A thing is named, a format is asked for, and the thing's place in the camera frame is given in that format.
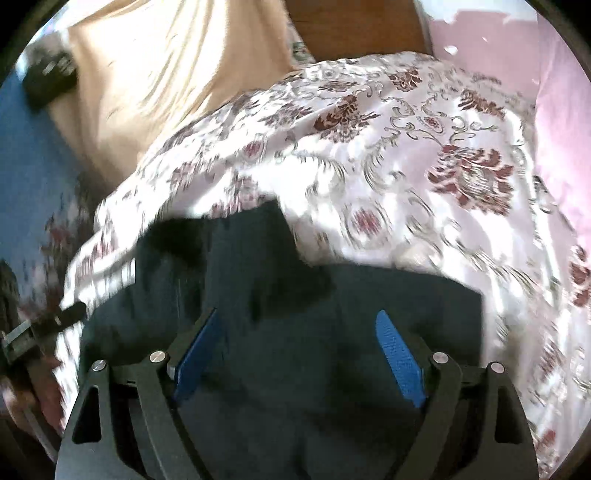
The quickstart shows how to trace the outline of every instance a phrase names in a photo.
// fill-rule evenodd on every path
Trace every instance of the pink pillow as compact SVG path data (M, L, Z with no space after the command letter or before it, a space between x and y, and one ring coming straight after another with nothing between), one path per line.
M453 23L430 20L433 54L469 72L492 76L508 93L533 102L538 93L539 47L535 21L500 12L460 10Z
M591 82L562 37L538 16L535 102L540 177L587 251L591 248Z

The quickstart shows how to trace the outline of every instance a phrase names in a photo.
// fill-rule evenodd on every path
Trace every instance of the floral bedspread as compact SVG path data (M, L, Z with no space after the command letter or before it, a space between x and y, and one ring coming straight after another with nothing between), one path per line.
M63 305L94 308L133 282L155 219L277 197L310 263L413 268L482 292L482 363L513 376L549 476L591 416L591 274L535 176L532 114L497 80L422 54L306 67L153 145L99 207ZM58 347L69 365L79 333Z

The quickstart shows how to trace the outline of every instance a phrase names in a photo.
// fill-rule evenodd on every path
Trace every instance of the floral fabric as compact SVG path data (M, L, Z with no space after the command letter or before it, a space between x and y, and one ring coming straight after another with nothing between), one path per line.
M591 281L534 175L532 118L497 80L422 54L306 67L153 145L99 207L63 305L94 308L133 282L154 220L276 197L310 263L413 268L482 292L482 363L512 375L549 476L591 416Z
M92 236L92 211L96 206L83 181L73 195L61 195L60 206L44 226L45 238L39 244L40 258L22 261L22 319L34 319L57 312L63 295L67 267L80 246Z

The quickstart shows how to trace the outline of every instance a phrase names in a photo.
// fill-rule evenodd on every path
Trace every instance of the maroon floral pattern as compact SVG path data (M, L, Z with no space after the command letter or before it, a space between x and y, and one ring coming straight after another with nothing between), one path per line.
M318 90L325 92L345 93L351 87L358 85L357 82L346 82L344 80L330 80L318 87Z
M488 113L500 119L505 118L505 112L495 102L489 102L474 90L465 89L458 105L461 110L475 109L477 112Z
M360 113L357 97L347 95L330 112L316 119L314 129L321 132L320 138L346 143L357 137L371 119L379 116L375 112Z
M83 181L76 186L74 198L69 205L62 199L59 210L45 224L46 240L40 245L41 264L37 261L22 263L25 283L31 285L30 293L20 303L25 318L58 311L67 267L76 251L92 236L92 212L96 203Z
M92 272L95 262L113 253L117 247L118 243L115 234L112 232L103 232L100 240L92 247L90 254L82 257L80 263L76 265L76 272L74 274L75 282L82 283Z
M304 73L302 71L297 72L297 73L289 73L286 75L285 78L282 78L281 80L279 80L279 82L277 82L275 85L285 86L295 80L302 79L303 76L304 76Z
M433 116L418 117L418 120L430 130L433 130L436 134L442 134L444 127L441 122Z
M208 215L211 218L224 218L236 212L249 210L267 201L267 196L258 189L258 183L251 176L240 175L234 172L232 182L224 189L227 198L223 202L217 202L212 206Z
M547 478L560 459L556 453L556 431L548 430L541 437L534 436L534 449L538 457L538 474L540 478Z
M483 73L474 73L472 74L472 81L473 82L480 82L481 80L488 80L489 82L496 83L497 85L502 85L502 82L490 75L484 75Z
M546 335L540 360L534 371L534 378L538 384L544 384L550 375L564 364L564 355L550 334Z
M158 152L156 153L156 156L166 153L173 147L176 147L177 145L183 143L186 138L193 135L193 133L195 132L195 126L197 125L197 123L199 123L199 121L200 119L194 120L191 123L180 128L172 137L170 137L166 142L164 142L160 150L158 150Z
M293 102L281 106L274 114L263 117L261 120L268 127L287 127L303 116L312 113L312 108L298 106Z
M260 101L257 98L253 98L253 95L256 94L257 91L251 91L244 95L240 95L240 97L234 102L232 109L235 111L247 111L260 107Z
M177 167L170 176L170 191L177 192L179 189L186 190L199 168L199 164L195 162L185 162L180 167Z
M587 252L581 246L574 247L569 270L573 285L571 302L576 307L585 307L591 296L591 272L586 263Z
M382 222L377 215L365 209L359 209L353 214L353 227L367 236L375 236L382 229Z
M488 154L481 148L445 145L439 152L439 163L427 172L435 185L434 192L450 193L466 210L508 215L513 187L509 178L513 166L502 162L492 149Z
M392 80L394 86L403 92L410 92L418 87L418 84L423 81L423 79L418 74L417 69L408 69L404 72L394 73L392 75L388 75L388 78Z
M258 160L262 157L265 151L265 139L264 138L257 138L251 142L248 142L242 148L242 155L248 160Z

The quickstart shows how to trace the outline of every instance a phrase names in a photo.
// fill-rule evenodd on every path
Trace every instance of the metal screw head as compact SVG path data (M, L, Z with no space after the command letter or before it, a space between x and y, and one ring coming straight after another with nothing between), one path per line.
M449 362L449 357L443 352L435 352L433 354L433 360L438 364L446 364Z
M105 369L107 366L107 362L105 360L97 360L95 363L92 364L92 369L95 372L100 372L101 370Z
M503 367L499 362L491 363L491 370L494 373L501 374L505 372L505 367Z
M161 350L156 350L155 352L152 352L152 354L150 355L150 361L153 364L159 364L165 358L166 358L166 353L164 353Z

